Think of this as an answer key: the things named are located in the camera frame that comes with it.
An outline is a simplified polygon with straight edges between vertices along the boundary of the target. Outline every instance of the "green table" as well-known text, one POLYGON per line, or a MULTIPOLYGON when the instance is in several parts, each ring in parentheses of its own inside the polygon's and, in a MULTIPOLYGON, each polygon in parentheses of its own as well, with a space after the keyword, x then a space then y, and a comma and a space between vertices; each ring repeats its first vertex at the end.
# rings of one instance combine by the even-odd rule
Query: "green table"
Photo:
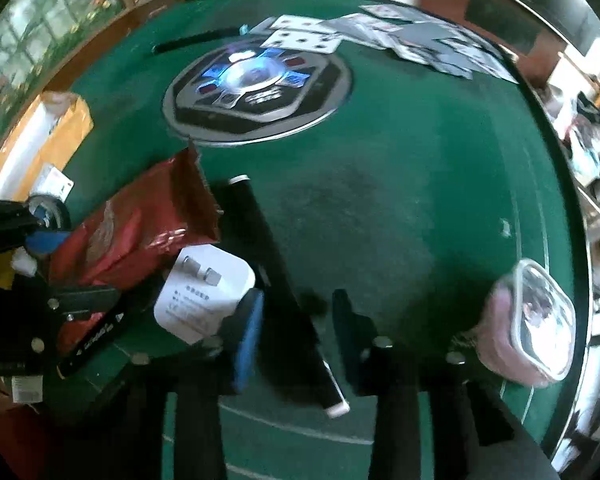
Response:
MULTIPOLYGON (((222 43, 159 57, 149 54, 152 44, 280 14, 335 18, 376 1, 197 0, 129 35, 72 88, 95 124, 65 169, 75 180, 67 200, 73 220, 185 146, 164 121, 162 96, 183 67, 222 43)), ((519 258, 543 264, 576 306, 573 368, 544 390, 502 383, 501 393, 551 454, 578 387, 590 289, 576 191, 551 127, 523 84, 443 75, 346 41, 338 55, 354 83, 336 113, 280 140, 201 148, 206 176, 251 177, 298 292, 329 301, 333 289, 345 287, 359 312, 423 358, 443 355, 454 333, 477 322, 491 284, 519 258)), ((342 378, 330 316, 315 322, 342 378)), ((149 313, 74 378, 49 377, 46 398, 58 416, 71 418, 132 352, 182 347, 149 313)), ((351 412, 332 421, 318 407, 277 394, 260 372, 245 394, 223 399, 231 477, 366 478, 375 400, 344 386, 351 412)), ((421 400, 423 478, 431 478, 426 396, 421 400)), ((168 424, 167 462, 172 437, 168 424)))

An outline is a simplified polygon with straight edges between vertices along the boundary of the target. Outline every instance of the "blue button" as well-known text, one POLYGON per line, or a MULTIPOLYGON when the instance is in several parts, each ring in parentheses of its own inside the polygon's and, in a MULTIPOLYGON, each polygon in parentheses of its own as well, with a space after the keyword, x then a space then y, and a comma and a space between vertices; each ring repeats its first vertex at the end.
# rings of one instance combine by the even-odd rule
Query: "blue button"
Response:
POLYGON ((208 68, 202 77, 218 77, 224 72, 230 65, 218 64, 208 68))
POLYGON ((258 57, 278 57, 283 52, 284 50, 282 50, 281 48, 268 48, 258 57))
POLYGON ((292 88, 300 88, 306 80, 311 77, 311 74, 302 74, 300 72, 286 72, 282 79, 278 81, 279 85, 291 86, 292 88))

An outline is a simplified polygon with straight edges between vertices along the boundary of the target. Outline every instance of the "red button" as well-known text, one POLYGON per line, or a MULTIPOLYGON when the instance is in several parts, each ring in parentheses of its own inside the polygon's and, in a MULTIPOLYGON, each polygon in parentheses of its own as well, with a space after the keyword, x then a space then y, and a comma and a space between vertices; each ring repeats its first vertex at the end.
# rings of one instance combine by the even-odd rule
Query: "red button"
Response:
POLYGON ((204 85, 198 88, 198 92, 200 92, 201 94, 208 94, 209 92, 213 92, 216 88, 218 88, 217 84, 209 83, 208 85, 204 85))
POLYGON ((304 65, 304 64, 305 64, 305 61, 300 56, 291 57, 290 59, 285 59, 285 65, 287 65, 287 66, 298 66, 298 65, 304 65))

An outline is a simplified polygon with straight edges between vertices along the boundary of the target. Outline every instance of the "white power adapter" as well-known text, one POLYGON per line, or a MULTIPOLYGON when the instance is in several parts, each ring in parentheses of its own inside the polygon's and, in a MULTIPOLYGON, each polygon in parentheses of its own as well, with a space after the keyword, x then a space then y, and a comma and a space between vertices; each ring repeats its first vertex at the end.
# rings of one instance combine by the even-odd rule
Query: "white power adapter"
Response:
POLYGON ((215 335, 255 284, 244 260, 213 245, 185 247, 154 306, 158 324, 188 344, 215 335))

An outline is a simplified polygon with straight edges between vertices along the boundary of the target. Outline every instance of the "barcode label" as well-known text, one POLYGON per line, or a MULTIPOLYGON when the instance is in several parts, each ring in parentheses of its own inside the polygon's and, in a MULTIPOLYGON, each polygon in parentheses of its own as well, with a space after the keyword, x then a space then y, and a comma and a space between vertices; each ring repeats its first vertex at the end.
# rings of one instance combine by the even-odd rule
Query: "barcode label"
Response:
POLYGON ((42 375, 12 377, 11 393, 15 404, 42 402, 42 375))

